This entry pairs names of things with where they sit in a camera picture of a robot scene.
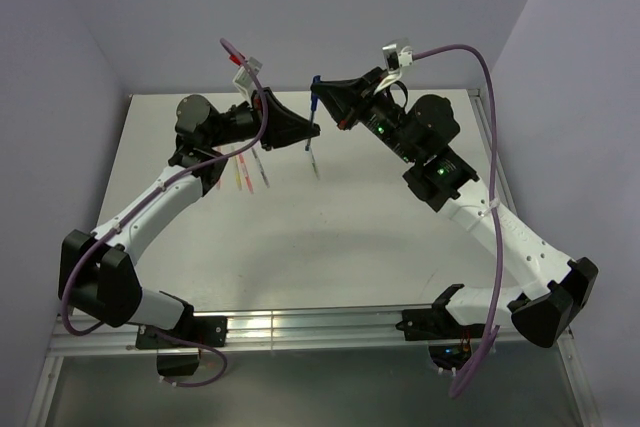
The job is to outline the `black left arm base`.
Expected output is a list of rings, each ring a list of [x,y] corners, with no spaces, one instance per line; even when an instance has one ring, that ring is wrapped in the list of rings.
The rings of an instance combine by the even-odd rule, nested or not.
[[[175,388],[198,388],[220,380],[229,366],[227,356],[220,350],[225,346],[228,332],[226,316],[196,316],[186,329],[162,330],[140,326],[135,348],[156,351],[156,371],[162,382]],[[218,371],[206,380],[188,381],[200,366],[204,353],[220,360]]]

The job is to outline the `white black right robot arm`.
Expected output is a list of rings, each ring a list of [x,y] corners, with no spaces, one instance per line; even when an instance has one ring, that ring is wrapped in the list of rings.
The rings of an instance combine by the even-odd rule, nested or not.
[[[461,127],[449,99],[426,94],[402,107],[384,76],[375,68],[356,79],[317,81],[311,92],[340,130],[362,125],[407,163],[403,178],[412,194],[494,254],[517,283],[498,294],[460,285],[447,289],[433,304],[435,330],[452,337],[492,314],[494,324],[551,347],[586,305],[596,265],[544,241],[455,153],[450,143]]]

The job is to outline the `pink highlighter pen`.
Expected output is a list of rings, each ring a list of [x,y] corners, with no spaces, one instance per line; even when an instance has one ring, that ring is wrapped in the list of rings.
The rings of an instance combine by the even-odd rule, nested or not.
[[[246,188],[247,188],[247,190],[248,190],[248,192],[250,194],[253,194],[254,193],[254,189],[253,189],[253,185],[252,185],[252,182],[251,182],[250,174],[249,174],[246,162],[245,162],[244,155],[243,154],[238,154],[237,158],[238,158],[238,162],[239,162],[242,178],[244,179],[244,181],[246,183]]]

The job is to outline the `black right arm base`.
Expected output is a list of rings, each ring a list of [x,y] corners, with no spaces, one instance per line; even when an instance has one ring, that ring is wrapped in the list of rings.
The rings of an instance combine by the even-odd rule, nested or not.
[[[460,369],[472,356],[471,341],[481,339],[483,324],[460,324],[444,308],[406,309],[395,329],[407,342],[445,341],[449,344],[429,347],[433,363],[444,370]]]

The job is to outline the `blue ballpoint pen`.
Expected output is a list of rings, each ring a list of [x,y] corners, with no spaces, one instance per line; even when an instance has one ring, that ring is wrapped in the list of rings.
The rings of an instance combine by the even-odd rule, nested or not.
[[[305,147],[304,150],[306,152],[310,152],[311,150],[311,141],[313,139],[313,130],[314,130],[314,125],[315,125],[315,114],[317,111],[317,104],[318,104],[318,99],[317,96],[315,96],[314,94],[311,95],[311,99],[310,99],[310,112],[309,112],[309,129],[311,131],[311,134],[309,135],[309,137],[306,140],[305,143]]]

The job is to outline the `orange highlighter pen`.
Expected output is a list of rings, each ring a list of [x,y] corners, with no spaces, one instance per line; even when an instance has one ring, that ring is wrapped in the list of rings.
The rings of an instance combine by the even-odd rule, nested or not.
[[[224,147],[223,146],[219,146],[217,148],[217,152],[219,153],[219,156],[222,157],[224,155]],[[219,161],[219,162],[216,163],[216,174],[218,175],[218,178],[216,180],[215,188],[217,190],[221,189],[221,181],[222,181],[222,176],[223,176],[223,172],[224,172],[224,169],[225,169],[225,165],[226,165],[225,161]]]

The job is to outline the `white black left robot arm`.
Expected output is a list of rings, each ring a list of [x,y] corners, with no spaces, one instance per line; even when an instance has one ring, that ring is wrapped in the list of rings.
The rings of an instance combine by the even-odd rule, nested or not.
[[[76,308],[99,326],[158,329],[172,346],[196,341],[198,324],[188,302],[142,287],[136,264],[156,237],[185,209],[206,196],[227,164],[220,147],[247,141],[265,150],[288,147],[320,134],[317,124],[282,105],[270,89],[218,111],[191,94],[176,109],[176,148],[152,185],[113,219],[63,240],[58,295],[67,331]]]

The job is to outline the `purple highlighter pen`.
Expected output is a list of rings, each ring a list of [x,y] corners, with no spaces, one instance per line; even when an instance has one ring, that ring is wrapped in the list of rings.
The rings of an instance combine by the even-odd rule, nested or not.
[[[254,147],[251,148],[251,153],[252,153],[252,156],[253,156],[254,161],[256,163],[256,166],[258,168],[258,171],[260,173],[261,179],[262,179],[265,187],[267,189],[269,189],[270,188],[269,178],[268,178],[268,176],[266,174],[266,171],[264,169],[264,165],[263,165],[263,163],[262,163],[262,161],[260,159],[260,156],[259,156],[257,150]]]

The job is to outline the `yellow highlighter pen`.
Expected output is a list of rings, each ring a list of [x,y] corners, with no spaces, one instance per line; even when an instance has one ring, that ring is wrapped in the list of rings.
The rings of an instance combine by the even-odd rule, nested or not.
[[[235,151],[234,144],[230,144],[230,151],[231,152]],[[237,186],[239,191],[242,191],[242,177],[241,177],[241,173],[240,173],[240,166],[239,166],[239,162],[238,162],[237,156],[233,155],[231,157],[231,159],[232,159],[233,167],[234,167],[234,178],[235,178],[236,186]]]

